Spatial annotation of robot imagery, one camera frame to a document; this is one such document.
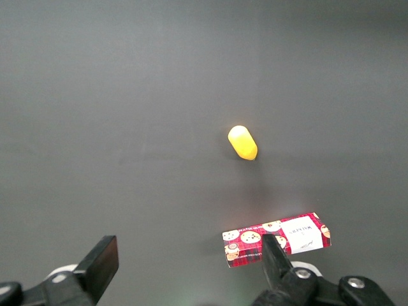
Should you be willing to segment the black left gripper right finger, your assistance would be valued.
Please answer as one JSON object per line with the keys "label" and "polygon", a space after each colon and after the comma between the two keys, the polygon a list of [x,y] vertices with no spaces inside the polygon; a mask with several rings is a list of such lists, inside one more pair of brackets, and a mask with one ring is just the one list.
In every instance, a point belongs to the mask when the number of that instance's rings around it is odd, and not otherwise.
{"label": "black left gripper right finger", "polygon": [[262,237],[263,270],[270,289],[253,305],[393,305],[390,297],[371,279],[351,275],[333,284],[307,267],[295,267],[277,238]]}

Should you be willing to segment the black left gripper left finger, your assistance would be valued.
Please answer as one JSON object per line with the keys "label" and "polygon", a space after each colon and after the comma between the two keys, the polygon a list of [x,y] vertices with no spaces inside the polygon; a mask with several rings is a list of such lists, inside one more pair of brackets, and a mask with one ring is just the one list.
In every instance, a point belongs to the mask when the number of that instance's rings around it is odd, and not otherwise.
{"label": "black left gripper left finger", "polygon": [[117,237],[104,236],[74,267],[23,292],[23,305],[97,305],[119,268]]}

